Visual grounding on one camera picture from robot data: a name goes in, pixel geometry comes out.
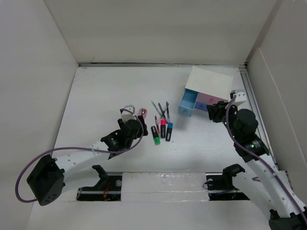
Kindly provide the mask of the light blue drawer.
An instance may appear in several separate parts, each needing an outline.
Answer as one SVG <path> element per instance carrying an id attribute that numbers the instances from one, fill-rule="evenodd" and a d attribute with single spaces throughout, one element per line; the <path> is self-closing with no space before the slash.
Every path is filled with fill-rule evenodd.
<path id="1" fill-rule="evenodd" d="M 190 89 L 185 89 L 178 107 L 178 113 L 191 117 L 195 108 L 199 93 Z"/>

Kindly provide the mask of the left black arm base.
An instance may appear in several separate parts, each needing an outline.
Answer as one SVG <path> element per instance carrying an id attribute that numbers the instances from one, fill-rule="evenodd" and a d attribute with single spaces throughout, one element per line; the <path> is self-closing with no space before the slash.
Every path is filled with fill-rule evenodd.
<path id="1" fill-rule="evenodd" d="M 101 165 L 92 166 L 98 173 L 99 180 L 94 186 L 78 189 L 78 201 L 121 201 L 122 173 L 108 174 Z"/>

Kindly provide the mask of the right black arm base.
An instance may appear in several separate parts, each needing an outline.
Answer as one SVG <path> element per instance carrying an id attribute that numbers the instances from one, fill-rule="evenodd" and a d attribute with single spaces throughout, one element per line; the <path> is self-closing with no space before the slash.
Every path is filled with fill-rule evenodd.
<path id="1" fill-rule="evenodd" d="M 238 173 L 245 173 L 239 164 L 233 164 L 223 169 L 222 173 L 207 174 L 203 188 L 208 191 L 210 201 L 249 200 L 239 189 L 234 187 L 232 179 Z"/>

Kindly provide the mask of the pink drawer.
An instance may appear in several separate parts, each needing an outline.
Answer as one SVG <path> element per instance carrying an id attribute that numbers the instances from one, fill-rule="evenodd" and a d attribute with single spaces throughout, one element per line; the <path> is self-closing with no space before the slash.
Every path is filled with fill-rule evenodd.
<path id="1" fill-rule="evenodd" d="M 210 104 L 210 105 L 217 104 L 219 101 L 228 102 L 227 99 L 215 97 L 215 96 L 204 94 L 201 92 L 198 94 L 197 101 L 205 103 L 205 104 Z"/>

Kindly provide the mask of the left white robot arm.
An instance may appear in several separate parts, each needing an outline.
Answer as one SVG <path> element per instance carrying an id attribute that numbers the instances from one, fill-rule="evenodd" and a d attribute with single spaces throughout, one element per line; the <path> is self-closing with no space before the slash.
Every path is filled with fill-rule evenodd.
<path id="1" fill-rule="evenodd" d="M 118 124 L 118 130 L 90 148 L 76 147 L 76 152 L 57 158 L 47 153 L 39 159 L 26 181 L 41 206 L 54 202 L 62 193 L 75 188 L 105 188 L 108 175 L 101 162 L 131 150 L 135 147 L 134 140 L 140 141 L 148 135 L 141 115 L 127 122 L 119 119 Z"/>

